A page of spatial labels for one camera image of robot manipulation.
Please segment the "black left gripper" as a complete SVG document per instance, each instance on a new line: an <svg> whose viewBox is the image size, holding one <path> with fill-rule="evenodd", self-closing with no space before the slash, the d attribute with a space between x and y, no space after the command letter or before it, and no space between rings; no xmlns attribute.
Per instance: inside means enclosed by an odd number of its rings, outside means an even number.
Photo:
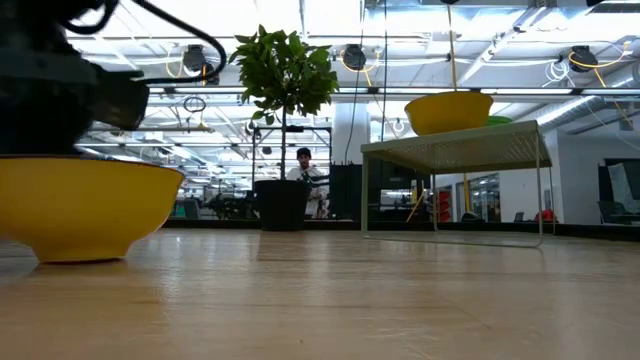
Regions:
<svg viewBox="0 0 640 360"><path fill-rule="evenodd" d="M34 89L96 99L96 70L77 52L1 48L1 154L78 155L76 142L93 122L88 108L66 101L13 102Z"/></svg>

